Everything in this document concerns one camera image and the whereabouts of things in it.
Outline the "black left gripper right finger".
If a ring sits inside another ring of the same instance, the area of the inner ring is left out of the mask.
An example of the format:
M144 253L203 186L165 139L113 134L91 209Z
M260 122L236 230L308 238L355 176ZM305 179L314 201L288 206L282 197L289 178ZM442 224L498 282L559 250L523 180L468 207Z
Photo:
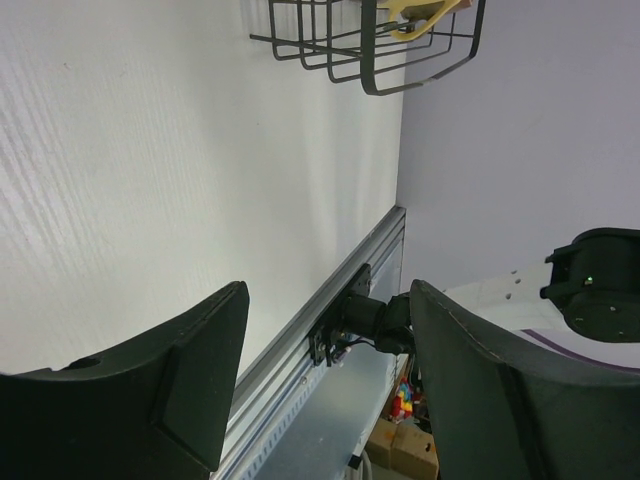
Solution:
M639 377L570 358L410 288L423 389L445 479L635 479Z

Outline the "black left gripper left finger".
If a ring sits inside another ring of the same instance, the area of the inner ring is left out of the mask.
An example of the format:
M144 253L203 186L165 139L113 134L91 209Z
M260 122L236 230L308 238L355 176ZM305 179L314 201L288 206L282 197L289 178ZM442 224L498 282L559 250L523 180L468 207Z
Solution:
M206 479L221 461L249 292L54 371L1 379L5 479Z

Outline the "grey wire dish rack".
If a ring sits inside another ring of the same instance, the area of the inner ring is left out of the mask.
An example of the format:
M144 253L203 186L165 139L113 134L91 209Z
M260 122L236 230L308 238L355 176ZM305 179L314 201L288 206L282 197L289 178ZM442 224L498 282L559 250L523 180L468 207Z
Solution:
M390 35L379 1L269 1L251 39L269 45L278 61L324 71L334 84L357 82L371 96L426 86L478 53L486 4L447 14L410 42Z

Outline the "yellow ceramic mug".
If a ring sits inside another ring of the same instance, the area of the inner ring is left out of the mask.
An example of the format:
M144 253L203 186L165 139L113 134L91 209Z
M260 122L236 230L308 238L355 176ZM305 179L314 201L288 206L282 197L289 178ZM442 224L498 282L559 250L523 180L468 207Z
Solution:
M388 0L379 1L377 7L388 13L391 37L410 42L432 29L447 14L469 5L468 1L461 0Z

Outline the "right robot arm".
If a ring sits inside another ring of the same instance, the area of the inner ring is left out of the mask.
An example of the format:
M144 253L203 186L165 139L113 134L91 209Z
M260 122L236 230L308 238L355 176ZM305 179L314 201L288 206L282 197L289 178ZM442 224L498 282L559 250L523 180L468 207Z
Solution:
M636 374L639 233L588 230L531 267L445 290L416 279L388 302L351 293L339 328L413 353L428 376L568 362Z

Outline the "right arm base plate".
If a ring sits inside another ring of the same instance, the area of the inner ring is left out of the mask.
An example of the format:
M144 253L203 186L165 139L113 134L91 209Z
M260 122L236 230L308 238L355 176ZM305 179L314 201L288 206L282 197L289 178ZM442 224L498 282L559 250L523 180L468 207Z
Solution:
M314 366L326 364L331 367L336 361L341 344L349 343L350 331L346 327L346 307L352 297L368 297L371 287L371 265L364 263L321 310L319 318L307 335L309 356Z

